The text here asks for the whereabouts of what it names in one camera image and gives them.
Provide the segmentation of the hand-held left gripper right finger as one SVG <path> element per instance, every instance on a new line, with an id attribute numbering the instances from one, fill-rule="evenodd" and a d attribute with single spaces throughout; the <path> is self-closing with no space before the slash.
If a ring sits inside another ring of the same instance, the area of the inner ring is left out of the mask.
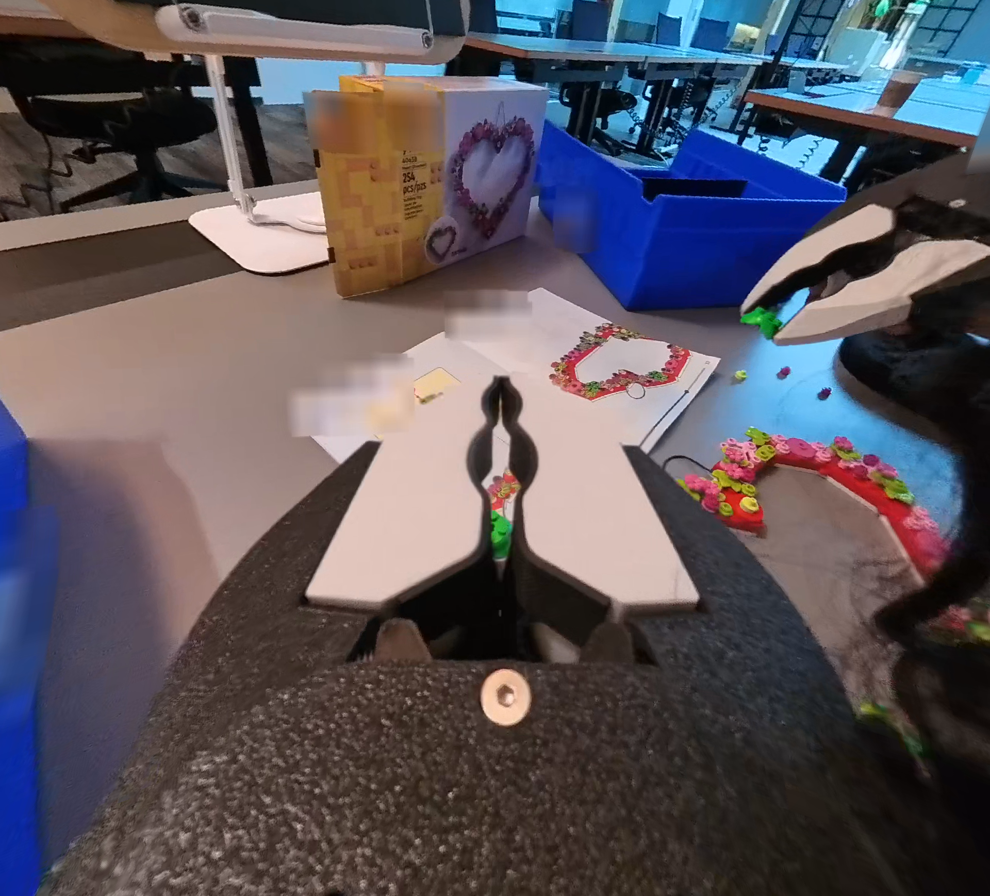
<path id="1" fill-rule="evenodd" d="M 510 376 L 502 423 L 521 485 L 514 523 L 540 568 L 611 615 L 694 610 L 698 589 L 626 451 L 615 413 L 534 376 Z"/>

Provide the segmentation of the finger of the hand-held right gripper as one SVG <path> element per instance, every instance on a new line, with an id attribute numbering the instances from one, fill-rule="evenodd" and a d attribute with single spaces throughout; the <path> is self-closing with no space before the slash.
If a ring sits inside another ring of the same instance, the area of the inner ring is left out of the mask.
<path id="1" fill-rule="evenodd" d="M 908 246 L 881 271 L 807 300 L 774 343 L 807 345 L 897 325 L 909 317 L 917 295 L 983 261 L 984 245 L 969 240 Z"/>
<path id="2" fill-rule="evenodd" d="M 896 212 L 876 204 L 824 226 L 774 262 L 750 290 L 739 314 L 774 308 L 802 289 L 826 288 L 842 272 L 849 281 L 881 271 L 896 254 L 897 232 Z"/>

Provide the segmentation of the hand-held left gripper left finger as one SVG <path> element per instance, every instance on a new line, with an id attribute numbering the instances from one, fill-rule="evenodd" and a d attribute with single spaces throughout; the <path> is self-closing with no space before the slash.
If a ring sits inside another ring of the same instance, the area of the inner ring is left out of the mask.
<path id="1" fill-rule="evenodd" d="M 465 378 L 383 434 L 308 587 L 318 606 L 392 610 L 469 568 L 496 576 L 490 499 L 501 376 Z"/>

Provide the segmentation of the dark background desk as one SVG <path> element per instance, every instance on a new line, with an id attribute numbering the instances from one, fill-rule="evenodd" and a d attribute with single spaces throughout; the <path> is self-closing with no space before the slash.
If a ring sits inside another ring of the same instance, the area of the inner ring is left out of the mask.
<path id="1" fill-rule="evenodd" d="M 636 147 L 643 155 L 655 135 L 656 116 L 665 108 L 675 82 L 700 76 L 740 79 L 765 62 L 762 54 L 480 33 L 467 36 L 459 58 L 480 67 L 510 61 L 516 78 L 534 85 L 586 86 L 567 126 L 567 132 L 586 146 L 592 144 L 605 86 L 618 85 L 625 75 L 640 75 L 645 85 L 660 85 L 659 95 L 650 100 L 646 135 Z"/>

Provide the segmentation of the building instruction booklet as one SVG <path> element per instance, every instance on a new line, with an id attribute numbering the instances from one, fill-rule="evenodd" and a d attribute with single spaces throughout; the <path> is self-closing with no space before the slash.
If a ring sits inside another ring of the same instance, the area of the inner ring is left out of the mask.
<path id="1" fill-rule="evenodd" d="M 470 377 L 523 372 L 604 411 L 622 430 L 624 444 L 649 455 L 721 362 L 543 287 L 504 318 L 504 332 L 485 328 L 483 317 L 475 316 L 408 349 L 403 358 L 415 401 L 438 401 Z"/>

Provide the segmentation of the yellow and white product box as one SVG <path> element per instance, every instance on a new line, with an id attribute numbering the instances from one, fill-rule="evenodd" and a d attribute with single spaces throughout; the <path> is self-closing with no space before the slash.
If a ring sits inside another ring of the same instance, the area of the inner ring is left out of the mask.
<path id="1" fill-rule="evenodd" d="M 343 76 L 305 94 L 341 298 L 524 234 L 549 94 L 501 77 Z"/>

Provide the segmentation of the wooden edged background desk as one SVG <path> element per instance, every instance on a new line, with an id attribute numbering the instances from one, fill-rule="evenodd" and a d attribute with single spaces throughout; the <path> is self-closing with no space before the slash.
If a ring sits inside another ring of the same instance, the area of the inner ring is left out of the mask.
<path id="1" fill-rule="evenodd" d="M 753 115 L 789 124 L 796 131 L 835 142 L 819 172 L 843 184 L 849 195 L 928 167 L 974 147 L 988 115 L 988 87 L 923 79 L 896 110 L 880 106 L 881 86 L 818 86 L 798 95 L 784 89 L 753 89 L 746 102 Z"/>

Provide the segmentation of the grey desk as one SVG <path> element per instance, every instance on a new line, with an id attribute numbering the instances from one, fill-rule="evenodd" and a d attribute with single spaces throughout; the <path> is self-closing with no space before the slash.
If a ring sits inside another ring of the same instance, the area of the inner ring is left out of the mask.
<path id="1" fill-rule="evenodd" d="M 36 712 L 53 894 L 988 894 L 935 795 L 868 764 L 769 574 L 657 492 L 699 620 L 658 667 L 528 667 L 535 721 L 485 728 L 492 666 L 345 662 L 303 605 L 365 467 L 287 426 L 289 390 L 411 345 L 443 283 L 345 303 L 328 271 L 235 274 L 2 333 L 2 400 L 51 507 Z"/>

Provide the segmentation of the brown paper cup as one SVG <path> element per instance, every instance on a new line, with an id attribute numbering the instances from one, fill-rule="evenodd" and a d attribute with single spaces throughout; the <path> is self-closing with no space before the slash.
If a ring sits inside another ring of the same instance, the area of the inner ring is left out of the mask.
<path id="1" fill-rule="evenodd" d="M 922 73 L 913 71 L 892 72 L 873 107 L 873 114 L 893 118 L 911 98 L 924 78 Z"/>

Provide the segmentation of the blue plastic bin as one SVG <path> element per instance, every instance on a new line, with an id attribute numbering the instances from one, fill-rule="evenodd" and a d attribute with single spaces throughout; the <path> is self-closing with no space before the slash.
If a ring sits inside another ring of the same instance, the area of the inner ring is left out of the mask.
<path id="1" fill-rule="evenodd" d="M 847 199 L 844 186 L 705 131 L 662 168 L 610 160 L 552 124 L 537 185 L 555 244 L 628 311 L 741 306 Z"/>
<path id="2" fill-rule="evenodd" d="M 1 893 L 43 875 L 36 704 L 51 630 L 56 526 L 31 503 L 27 437 L 1 407 Z"/>

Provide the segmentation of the red heart brick flower wreath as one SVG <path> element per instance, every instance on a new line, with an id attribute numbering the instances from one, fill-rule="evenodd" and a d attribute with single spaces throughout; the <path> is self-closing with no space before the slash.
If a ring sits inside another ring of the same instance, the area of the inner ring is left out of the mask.
<path id="1" fill-rule="evenodd" d="M 721 444 L 711 469 L 684 467 L 677 485 L 776 563 L 809 553 L 824 568 L 831 554 L 884 571 L 899 596 L 947 561 L 949 534 L 900 472 L 845 436 L 823 443 L 751 428 Z"/>

